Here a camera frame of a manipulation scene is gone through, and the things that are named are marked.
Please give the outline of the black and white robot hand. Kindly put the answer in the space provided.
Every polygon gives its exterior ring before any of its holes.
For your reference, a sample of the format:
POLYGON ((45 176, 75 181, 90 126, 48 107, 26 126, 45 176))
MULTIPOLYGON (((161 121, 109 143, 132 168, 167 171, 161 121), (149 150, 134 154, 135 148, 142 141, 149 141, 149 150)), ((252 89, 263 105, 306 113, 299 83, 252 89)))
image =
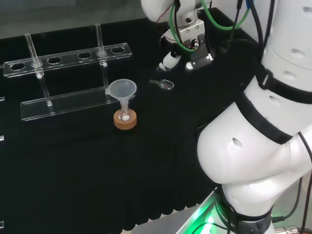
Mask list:
POLYGON ((186 70, 196 70, 210 64, 214 60, 212 50, 209 48, 205 39, 205 24, 201 19, 197 19, 187 26, 179 28, 180 36, 184 40, 185 47, 194 46, 193 52, 182 49, 171 32, 167 30, 160 39, 163 45, 169 48, 168 54, 163 58, 162 62, 157 66, 157 70, 168 72, 175 68, 179 63, 182 55, 187 55, 190 60, 186 63, 186 70))

